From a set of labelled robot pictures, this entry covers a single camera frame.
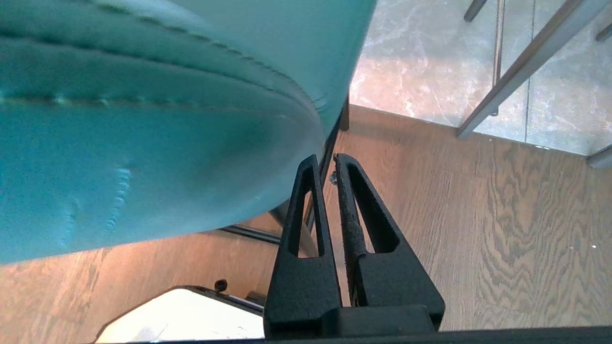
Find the wooden floor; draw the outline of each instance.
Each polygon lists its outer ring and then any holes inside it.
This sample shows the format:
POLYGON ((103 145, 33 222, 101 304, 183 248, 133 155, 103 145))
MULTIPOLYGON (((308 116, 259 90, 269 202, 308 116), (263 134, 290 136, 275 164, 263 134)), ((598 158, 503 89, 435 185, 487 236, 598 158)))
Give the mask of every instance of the wooden floor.
MULTIPOLYGON (((443 330, 612 324, 612 170, 359 107, 337 151, 361 162, 439 288, 443 330)), ((346 302, 334 188, 324 193, 346 302)), ((211 232, 0 266, 0 342, 90 342, 174 285, 225 278, 233 295, 265 293, 275 251, 211 232)))

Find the gray marble tile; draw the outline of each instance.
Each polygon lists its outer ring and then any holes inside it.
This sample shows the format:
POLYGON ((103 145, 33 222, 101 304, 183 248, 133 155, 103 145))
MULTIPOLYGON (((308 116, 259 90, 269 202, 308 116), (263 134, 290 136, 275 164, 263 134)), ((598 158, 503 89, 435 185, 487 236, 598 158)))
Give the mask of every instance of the gray marble tile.
MULTIPOLYGON (((535 0, 539 32, 563 0, 535 0)), ((612 143, 612 23, 608 6, 531 77, 527 142, 582 155, 612 143)))
MULTIPOLYGON (((459 126, 491 89, 496 1, 472 23, 471 0, 380 0, 351 85, 351 102, 459 126)), ((531 40, 532 2, 508 0, 503 68, 531 40)), ((478 131, 524 140, 526 86, 478 131)))

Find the teal chair seat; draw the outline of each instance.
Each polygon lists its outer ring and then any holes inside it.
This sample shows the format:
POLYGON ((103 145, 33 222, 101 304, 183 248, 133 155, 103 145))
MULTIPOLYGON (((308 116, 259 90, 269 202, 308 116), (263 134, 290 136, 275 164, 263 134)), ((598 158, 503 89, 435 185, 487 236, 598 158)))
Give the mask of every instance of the teal chair seat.
POLYGON ((0 3, 0 262, 211 230, 289 197, 373 1, 0 3))

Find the wood grain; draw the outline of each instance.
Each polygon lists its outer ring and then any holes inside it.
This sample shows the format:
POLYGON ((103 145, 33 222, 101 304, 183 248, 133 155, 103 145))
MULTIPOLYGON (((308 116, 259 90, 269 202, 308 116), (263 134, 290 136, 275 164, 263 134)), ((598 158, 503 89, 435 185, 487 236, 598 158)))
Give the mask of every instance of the wood grain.
MULTIPOLYGON (((443 330, 612 324, 612 170, 360 107, 336 151, 359 160, 438 286, 443 330)), ((335 186, 324 196, 348 304, 335 186)), ((247 224, 281 231, 268 215, 247 224)), ((265 294, 276 249, 213 231, 0 266, 0 342, 90 342, 176 285, 265 294)))

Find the marble floor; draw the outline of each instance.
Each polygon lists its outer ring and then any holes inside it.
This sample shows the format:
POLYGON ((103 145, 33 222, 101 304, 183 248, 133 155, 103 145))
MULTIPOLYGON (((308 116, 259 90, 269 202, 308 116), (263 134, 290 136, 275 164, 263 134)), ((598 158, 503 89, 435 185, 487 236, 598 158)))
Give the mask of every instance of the marble floor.
MULTIPOLYGON (((491 89, 497 1, 472 23, 471 0, 379 0, 351 84, 351 103, 459 126, 491 89)), ((506 0, 502 74, 564 0, 506 0)), ((477 132, 589 155, 612 144, 608 6, 477 132)))

